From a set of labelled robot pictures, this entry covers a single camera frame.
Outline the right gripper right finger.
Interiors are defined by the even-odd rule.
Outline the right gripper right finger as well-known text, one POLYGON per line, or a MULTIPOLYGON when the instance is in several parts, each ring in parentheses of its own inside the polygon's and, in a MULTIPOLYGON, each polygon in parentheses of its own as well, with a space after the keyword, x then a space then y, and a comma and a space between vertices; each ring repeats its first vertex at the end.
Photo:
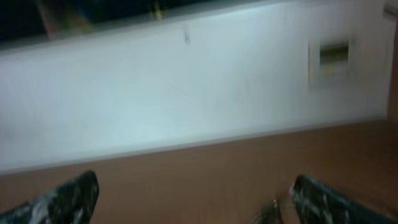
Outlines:
POLYGON ((300 223, 397 224, 307 175, 297 176, 290 194, 300 223))

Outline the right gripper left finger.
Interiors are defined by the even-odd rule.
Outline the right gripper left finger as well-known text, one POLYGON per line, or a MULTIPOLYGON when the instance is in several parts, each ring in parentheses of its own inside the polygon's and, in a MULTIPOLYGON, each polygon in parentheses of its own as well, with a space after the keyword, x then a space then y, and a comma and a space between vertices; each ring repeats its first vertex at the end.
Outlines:
POLYGON ((100 194, 96 173, 88 170, 42 195, 1 213, 1 224, 89 223, 100 194))

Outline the white wall outlet plate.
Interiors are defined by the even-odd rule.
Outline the white wall outlet plate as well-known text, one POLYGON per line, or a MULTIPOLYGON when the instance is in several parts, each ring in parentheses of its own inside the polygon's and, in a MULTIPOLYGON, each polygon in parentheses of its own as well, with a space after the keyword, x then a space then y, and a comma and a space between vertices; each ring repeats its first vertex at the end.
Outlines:
POLYGON ((312 40, 308 43, 308 85, 320 88, 343 83, 356 76, 356 39, 312 40))

